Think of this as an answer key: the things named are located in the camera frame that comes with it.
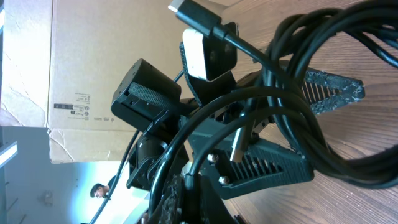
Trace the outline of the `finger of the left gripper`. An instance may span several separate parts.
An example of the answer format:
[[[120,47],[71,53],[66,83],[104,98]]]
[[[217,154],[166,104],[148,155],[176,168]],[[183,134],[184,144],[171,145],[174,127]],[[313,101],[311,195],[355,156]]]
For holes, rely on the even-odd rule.
[[[316,115],[361,101],[365,97],[361,80],[312,68],[306,71],[302,90]]]

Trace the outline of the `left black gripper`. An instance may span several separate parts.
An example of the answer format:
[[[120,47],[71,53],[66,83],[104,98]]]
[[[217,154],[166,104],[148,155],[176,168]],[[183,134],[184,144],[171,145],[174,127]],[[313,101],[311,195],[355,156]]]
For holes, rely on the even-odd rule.
[[[207,119],[188,138],[192,169],[210,178],[224,200],[252,192],[313,180],[313,167],[302,156],[259,137],[269,118],[228,128],[229,121]]]

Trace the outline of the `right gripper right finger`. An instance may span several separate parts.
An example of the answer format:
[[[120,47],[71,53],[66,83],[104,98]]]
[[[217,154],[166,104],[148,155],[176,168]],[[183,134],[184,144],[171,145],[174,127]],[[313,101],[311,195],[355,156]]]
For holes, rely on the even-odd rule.
[[[215,192],[208,177],[200,176],[200,223],[238,224],[220,196]]]

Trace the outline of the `person in background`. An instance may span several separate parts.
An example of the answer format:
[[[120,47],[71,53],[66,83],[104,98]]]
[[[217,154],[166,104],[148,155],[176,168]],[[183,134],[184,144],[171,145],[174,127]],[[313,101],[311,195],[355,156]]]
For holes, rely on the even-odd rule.
[[[103,185],[101,183],[97,183],[92,186],[90,190],[90,197],[91,198],[105,198],[108,192],[111,190],[111,187],[114,184],[116,176],[113,176],[107,185]]]

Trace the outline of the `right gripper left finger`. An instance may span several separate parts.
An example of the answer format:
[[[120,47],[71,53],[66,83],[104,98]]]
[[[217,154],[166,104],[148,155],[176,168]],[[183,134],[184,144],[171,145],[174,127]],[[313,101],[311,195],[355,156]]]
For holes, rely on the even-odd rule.
[[[184,178],[175,175],[155,212],[149,217],[149,224],[179,224],[182,221],[184,191]]]

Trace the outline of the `cardboard box wall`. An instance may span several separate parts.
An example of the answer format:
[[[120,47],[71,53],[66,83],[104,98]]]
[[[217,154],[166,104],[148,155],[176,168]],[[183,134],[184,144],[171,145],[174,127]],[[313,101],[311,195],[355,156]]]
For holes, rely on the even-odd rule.
[[[46,128],[53,163],[118,161],[134,128],[111,112],[139,59],[173,78],[186,25],[168,1],[5,0],[1,125]]]

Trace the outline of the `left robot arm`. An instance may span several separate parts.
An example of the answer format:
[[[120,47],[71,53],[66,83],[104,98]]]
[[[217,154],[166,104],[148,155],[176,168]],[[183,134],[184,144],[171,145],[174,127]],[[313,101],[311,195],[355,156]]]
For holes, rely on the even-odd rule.
[[[186,123],[188,114],[222,93],[251,86],[254,73],[235,80],[231,73],[214,82],[188,79],[194,98],[181,99],[178,85],[145,60],[138,60],[113,95],[112,113],[142,132],[129,155],[128,187],[149,190],[172,136]],[[315,114],[332,111],[360,101],[365,96],[361,80],[308,69],[303,92]],[[209,177],[222,199],[231,199],[262,189],[311,181],[310,163],[291,149],[259,137],[272,118],[255,121],[241,161],[231,160],[238,137],[230,134],[209,153],[200,173]]]

